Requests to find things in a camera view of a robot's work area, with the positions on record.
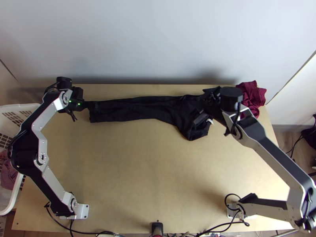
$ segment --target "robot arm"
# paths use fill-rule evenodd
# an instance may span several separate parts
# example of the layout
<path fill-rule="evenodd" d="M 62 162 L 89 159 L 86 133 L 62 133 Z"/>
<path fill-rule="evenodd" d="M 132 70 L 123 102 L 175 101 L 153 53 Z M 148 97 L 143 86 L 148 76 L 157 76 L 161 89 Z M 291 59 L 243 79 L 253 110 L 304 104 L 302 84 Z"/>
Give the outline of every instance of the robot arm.
<path fill-rule="evenodd" d="M 57 78 L 57 88 L 47 92 L 43 103 L 22 124 L 14 137 L 8 155 L 12 166 L 21 174 L 29 176 L 51 202 L 51 210 L 60 218 L 86 219 L 89 205 L 79 204 L 71 192 L 66 192 L 48 166 L 47 139 L 41 133 L 43 127 L 58 111 L 74 116 L 70 98 L 80 101 L 81 88 L 71 88 L 71 80 Z"/>
<path fill-rule="evenodd" d="M 263 126 L 249 108 L 240 104 L 242 98 L 242 91 L 235 87 L 205 90 L 205 112 L 226 126 L 225 135 L 232 134 L 239 143 L 254 149 L 286 182 L 290 192 L 287 201 L 260 199 L 256 194 L 249 194 L 231 203 L 228 214 L 234 216 L 240 211 L 241 219 L 256 214 L 267 216 L 290 222 L 295 229 L 311 231 L 316 224 L 314 181 L 267 138 Z"/>

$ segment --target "brown paper surface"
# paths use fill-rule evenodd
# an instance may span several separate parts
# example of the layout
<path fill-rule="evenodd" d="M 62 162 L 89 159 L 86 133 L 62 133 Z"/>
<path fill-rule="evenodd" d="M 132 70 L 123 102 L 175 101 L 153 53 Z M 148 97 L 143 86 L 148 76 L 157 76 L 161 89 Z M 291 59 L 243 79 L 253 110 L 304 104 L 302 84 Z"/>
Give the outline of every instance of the brown paper surface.
<path fill-rule="evenodd" d="M 202 94 L 212 85 L 77 85 L 84 98 L 110 100 L 136 96 Z M 165 233 L 196 233 L 230 222 L 224 197 L 253 192 L 260 198 L 286 200 L 289 188 L 252 149 L 224 137 L 218 122 L 209 135 L 187 141 L 176 127 L 148 119 L 89 122 L 88 111 L 56 114 L 43 129 L 49 165 L 66 191 L 90 205 L 88 219 L 76 220 L 79 231 L 149 233 L 150 222 L 163 222 Z M 276 138 L 265 107 L 259 121 Z M 54 223 L 47 203 L 31 179 L 24 184 L 13 229 L 67 232 Z M 250 227 L 229 231 L 290 229 L 287 222 L 255 216 Z M 69 225 L 68 220 L 60 220 Z"/>

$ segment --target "black trousers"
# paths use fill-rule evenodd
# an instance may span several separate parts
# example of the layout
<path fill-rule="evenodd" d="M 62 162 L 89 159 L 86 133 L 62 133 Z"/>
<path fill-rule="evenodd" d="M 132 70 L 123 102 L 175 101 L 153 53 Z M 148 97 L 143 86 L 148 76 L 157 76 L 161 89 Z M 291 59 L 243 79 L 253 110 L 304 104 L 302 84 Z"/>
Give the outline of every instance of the black trousers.
<path fill-rule="evenodd" d="M 201 96 L 144 96 L 131 99 L 85 102 L 90 122 L 131 121 L 158 119 L 176 126 L 189 141 L 206 136 L 210 122 L 196 124 L 194 120 L 203 111 Z"/>

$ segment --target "red fabric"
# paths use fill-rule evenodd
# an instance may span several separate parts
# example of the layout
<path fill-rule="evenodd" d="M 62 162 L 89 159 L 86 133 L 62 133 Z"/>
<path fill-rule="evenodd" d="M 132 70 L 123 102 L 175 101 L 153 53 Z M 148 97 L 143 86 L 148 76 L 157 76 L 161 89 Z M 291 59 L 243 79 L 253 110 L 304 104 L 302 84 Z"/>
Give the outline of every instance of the red fabric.
<path fill-rule="evenodd" d="M 11 166 L 7 150 L 0 152 L 0 164 L 2 164 L 0 174 L 1 186 L 12 190 L 17 178 L 17 171 Z"/>
<path fill-rule="evenodd" d="M 243 82 L 236 86 L 243 91 L 243 105 L 247 106 L 256 118 L 259 117 L 259 107 L 265 104 L 264 94 L 267 89 L 258 88 L 256 81 Z"/>

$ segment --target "white wall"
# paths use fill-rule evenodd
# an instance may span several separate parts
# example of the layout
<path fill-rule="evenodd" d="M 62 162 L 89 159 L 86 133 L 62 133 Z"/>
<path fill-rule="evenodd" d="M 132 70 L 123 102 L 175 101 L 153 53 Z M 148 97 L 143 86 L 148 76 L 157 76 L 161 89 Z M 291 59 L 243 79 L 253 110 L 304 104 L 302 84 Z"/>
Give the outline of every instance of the white wall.
<path fill-rule="evenodd" d="M 267 104 L 272 124 L 313 125 L 316 113 L 316 55 Z"/>
<path fill-rule="evenodd" d="M 315 9 L 315 0 L 2 0 L 0 58 L 24 83 L 257 80 L 269 101 L 316 49 Z"/>

